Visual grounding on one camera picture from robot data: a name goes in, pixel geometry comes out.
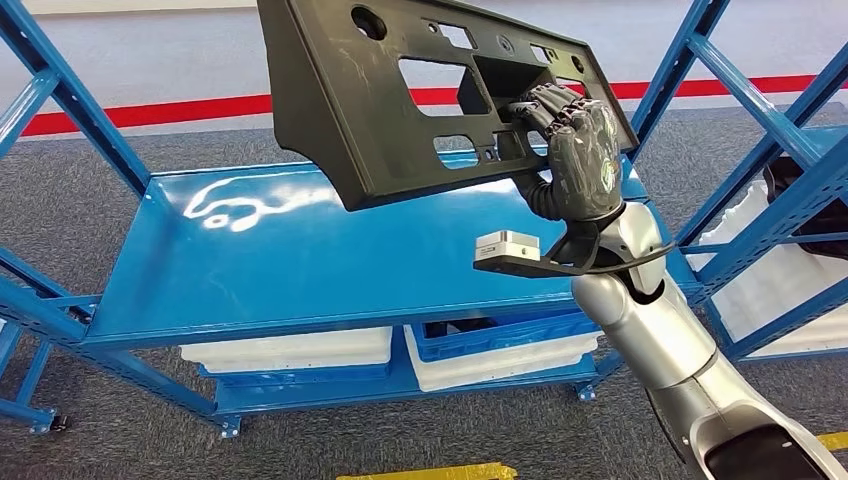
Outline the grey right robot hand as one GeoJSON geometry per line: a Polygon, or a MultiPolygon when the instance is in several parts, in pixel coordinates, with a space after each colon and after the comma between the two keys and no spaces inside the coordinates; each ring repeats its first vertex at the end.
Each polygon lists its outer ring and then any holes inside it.
{"type": "Polygon", "coordinates": [[[536,172],[512,178],[535,215],[552,221],[590,221],[620,207],[618,126],[604,102],[548,83],[532,88],[505,111],[547,141],[551,179],[536,172]]]}

